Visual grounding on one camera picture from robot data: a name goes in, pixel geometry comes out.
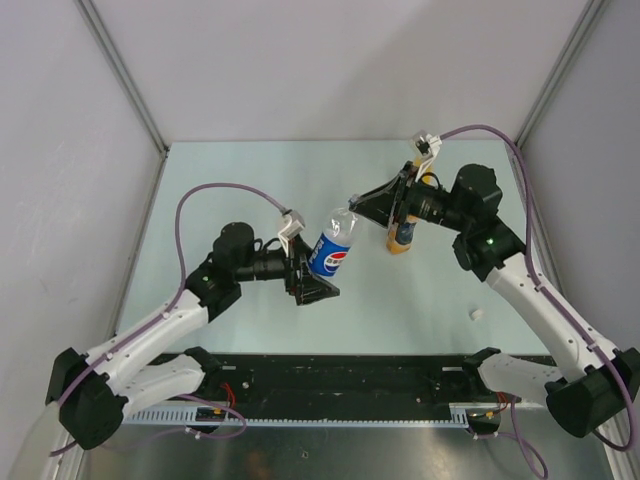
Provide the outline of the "yellow honey pomelo bottle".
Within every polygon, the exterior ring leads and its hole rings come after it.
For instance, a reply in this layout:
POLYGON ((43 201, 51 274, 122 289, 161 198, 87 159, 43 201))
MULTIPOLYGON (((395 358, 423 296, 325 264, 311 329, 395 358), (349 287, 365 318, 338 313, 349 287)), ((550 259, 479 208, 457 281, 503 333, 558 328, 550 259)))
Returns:
POLYGON ((413 165, 414 169, 416 170, 416 172, 415 172, 415 182, 416 183, 423 182, 423 177, 427 173, 431 173, 432 172, 433 163, 434 163, 434 157, 431 156, 431 155, 416 157, 413 160, 412 165, 413 165))

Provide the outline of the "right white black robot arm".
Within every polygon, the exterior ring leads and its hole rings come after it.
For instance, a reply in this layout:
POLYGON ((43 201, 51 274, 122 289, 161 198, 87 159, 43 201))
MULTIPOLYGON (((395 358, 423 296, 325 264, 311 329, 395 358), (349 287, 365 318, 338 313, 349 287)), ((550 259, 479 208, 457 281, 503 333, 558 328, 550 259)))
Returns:
POLYGON ((382 227, 415 217, 455 231, 461 268, 506 300, 555 362, 543 365, 487 347, 465 360, 463 393, 473 401, 494 392, 532 401, 577 438, 630 406, 639 391, 638 350, 620 350, 535 270, 525 244, 498 216, 502 191, 493 169, 465 165, 450 190, 423 177, 407 163, 388 183, 352 197, 349 208, 382 227))

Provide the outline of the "clear pepsi bottle blue cap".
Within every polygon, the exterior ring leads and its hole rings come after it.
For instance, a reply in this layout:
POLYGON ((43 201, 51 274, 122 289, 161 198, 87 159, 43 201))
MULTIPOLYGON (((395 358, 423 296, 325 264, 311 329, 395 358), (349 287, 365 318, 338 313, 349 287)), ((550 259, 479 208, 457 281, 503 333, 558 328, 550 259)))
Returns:
POLYGON ((339 270, 359 237, 363 221, 347 207, 333 210, 309 257, 309 268, 323 277, 339 270))

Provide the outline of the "orange drink bottle white cap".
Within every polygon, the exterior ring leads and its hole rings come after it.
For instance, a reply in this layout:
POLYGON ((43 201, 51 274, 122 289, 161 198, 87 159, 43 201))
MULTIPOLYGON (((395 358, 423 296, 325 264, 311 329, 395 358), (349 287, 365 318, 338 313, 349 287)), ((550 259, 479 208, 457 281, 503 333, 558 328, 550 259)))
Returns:
POLYGON ((404 222, 393 220, 386 238, 386 248, 393 255, 407 252, 412 245, 415 226, 419 219, 409 215, 404 222))

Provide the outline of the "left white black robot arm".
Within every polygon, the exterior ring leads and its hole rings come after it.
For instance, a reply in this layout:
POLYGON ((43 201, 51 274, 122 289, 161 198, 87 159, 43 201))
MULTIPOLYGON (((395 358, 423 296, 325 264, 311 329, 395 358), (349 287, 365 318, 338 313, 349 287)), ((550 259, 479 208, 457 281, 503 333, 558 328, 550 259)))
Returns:
POLYGON ((225 313, 240 299, 244 282, 281 280, 299 306, 339 296, 336 286, 311 271, 310 253, 300 236, 269 249, 250 225, 230 223, 205 260, 182 276, 174 298, 84 354, 73 348, 58 354, 45 402, 57 406, 73 444, 94 449, 127 417, 164 400, 214 397, 221 387, 220 364, 203 348, 187 349, 160 365, 154 359, 225 313))

